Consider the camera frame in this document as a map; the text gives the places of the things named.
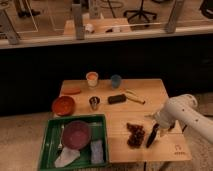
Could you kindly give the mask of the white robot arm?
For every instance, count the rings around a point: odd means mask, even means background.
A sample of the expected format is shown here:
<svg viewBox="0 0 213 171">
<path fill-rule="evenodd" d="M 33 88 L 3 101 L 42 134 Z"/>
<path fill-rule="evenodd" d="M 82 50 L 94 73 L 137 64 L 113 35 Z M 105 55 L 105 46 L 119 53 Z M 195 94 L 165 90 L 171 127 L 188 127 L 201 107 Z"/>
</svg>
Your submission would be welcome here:
<svg viewBox="0 0 213 171">
<path fill-rule="evenodd" d="M 213 144 L 213 121 L 198 113 L 197 106 L 198 102 L 191 94 L 172 97 L 154 114 L 154 119 L 164 129 L 169 128 L 176 120 L 182 121 Z"/>
</svg>

